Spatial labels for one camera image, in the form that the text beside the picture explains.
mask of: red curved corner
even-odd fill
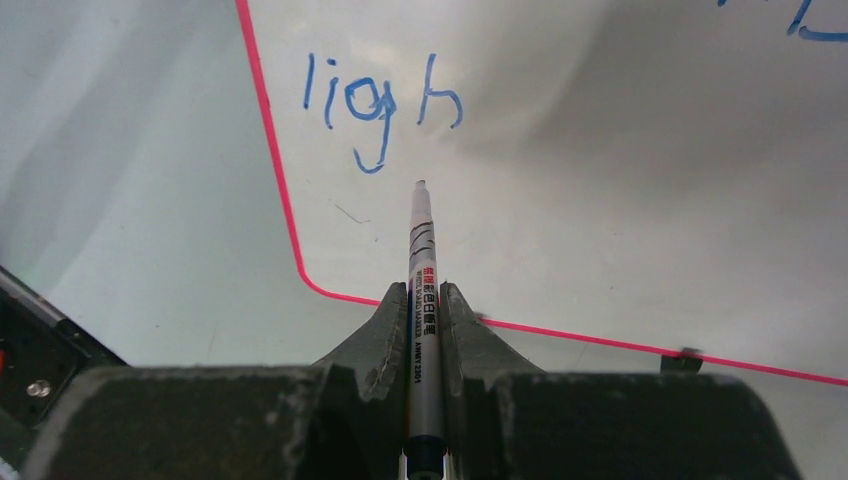
[[[259,48],[256,45],[256,37],[253,31],[253,22],[250,18],[250,7],[248,0],[235,0],[236,8],[238,9],[239,21],[241,22],[242,34],[244,35],[244,43],[247,48],[247,57],[250,61],[250,70],[253,73],[253,82],[256,87],[256,96],[259,100],[259,110],[262,114],[262,123],[265,126],[265,136],[268,140],[268,149],[271,153],[271,162],[274,165],[274,174],[277,178],[277,187],[280,191],[280,200],[283,204],[283,213],[286,217],[286,224],[289,231],[289,240],[291,241],[292,251],[294,252],[294,261],[297,265],[297,273],[300,275],[303,283],[316,293],[328,298],[343,300],[346,302],[360,303],[363,305],[379,305],[378,300],[370,298],[356,297],[353,295],[345,295],[326,290],[318,286],[309,278],[306,272],[306,267],[303,263],[303,255],[300,251],[300,241],[297,237],[297,226],[294,220],[294,211],[291,206],[288,188],[286,186],[286,174],[283,170],[283,161],[280,155],[280,147],[277,142],[276,130],[274,129],[274,118],[271,115],[271,102],[268,98],[268,90],[265,87],[265,77],[262,74],[262,62],[259,57]],[[533,327],[530,325],[519,325],[516,323],[502,322],[500,320],[483,319],[483,321],[492,327],[505,328],[519,332],[532,333],[536,335],[545,335],[549,337],[565,338],[569,340],[578,340],[582,342],[595,343],[598,345],[606,345],[609,347],[626,348],[628,350],[637,350],[641,352],[654,353],[657,355],[678,355],[680,352],[668,350],[665,348],[652,347],[649,345],[640,345],[637,343],[620,342],[617,340],[609,340],[605,338],[591,337],[588,335],[580,335],[576,333],[562,332],[559,330],[550,330],[547,328]],[[719,357],[711,357],[701,355],[705,362],[716,365],[724,365],[727,367],[743,368],[762,373],[770,373],[774,375],[782,375],[786,377],[799,378],[802,380],[810,380],[814,382],[828,383],[848,387],[848,379],[828,377],[824,375],[816,375],[813,373],[799,372],[795,370],[787,370],[783,368],[771,367],[768,365],[757,365],[753,363],[740,362]]]

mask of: whiteboard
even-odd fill
[[[838,0],[240,1],[304,280],[439,271],[527,331],[827,377],[848,361]]]

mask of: bolt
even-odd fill
[[[30,397],[46,397],[50,395],[50,383],[47,380],[37,380],[27,387]]]

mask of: marker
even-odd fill
[[[424,180],[412,193],[409,227],[410,370],[407,391],[406,471],[410,480],[444,476],[445,434],[442,361],[439,351],[439,289],[430,193]]]

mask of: blue handwriting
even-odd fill
[[[315,54],[309,54],[309,64],[306,72],[306,88],[303,92],[303,108],[305,110],[309,110],[309,102],[312,97],[312,85],[315,80]],[[436,54],[431,53],[427,58],[427,69],[424,73],[424,90],[421,95],[421,108],[418,112],[418,125],[424,121],[424,117],[427,113],[427,101],[430,97],[445,97],[449,98],[453,101],[454,106],[456,107],[456,120],[450,125],[450,128],[456,128],[462,123],[462,101],[459,98],[459,95],[453,90],[435,90],[431,86],[430,77],[433,73],[433,65],[436,62]],[[327,59],[327,65],[334,67],[337,62],[333,58]],[[327,84],[327,101],[324,102],[324,125],[327,126],[328,129],[333,129],[333,123],[330,120],[330,116],[332,113],[333,101],[336,97],[336,90],[339,83],[339,77],[334,76],[330,79]],[[362,157],[359,155],[359,151],[354,148],[353,149],[353,159],[356,161],[356,166],[362,170],[363,173],[374,174],[379,172],[386,166],[386,149],[389,145],[389,133],[391,132],[392,125],[392,116],[397,111],[397,104],[395,104],[394,97],[392,96],[392,86],[391,82],[388,80],[383,81],[383,93],[380,94],[380,90],[377,86],[377,82],[374,81],[372,77],[362,77],[353,80],[348,83],[344,87],[344,98],[345,105],[347,106],[348,112],[356,118],[357,120],[362,120],[365,122],[371,122],[374,120],[382,120],[383,121],[383,138],[382,144],[380,146],[380,156],[377,159],[377,163],[374,164],[373,167],[368,167],[362,162]],[[356,98],[356,94],[358,91],[365,90],[368,94],[371,95],[371,102],[367,107],[368,110],[360,111],[354,106],[353,100]]]
[[[804,21],[804,16],[807,15],[807,11],[810,9],[810,5],[812,3],[813,0],[803,0],[801,2],[801,7],[798,8],[798,13],[795,14],[795,18],[792,19],[792,23],[789,24],[789,28],[786,30],[786,34],[792,36],[797,33],[800,38],[804,40],[811,40],[814,42],[848,43],[848,32],[821,32],[811,30],[809,27],[806,26],[801,26],[801,22]],[[718,0],[719,7],[723,7],[726,4],[727,0]]]

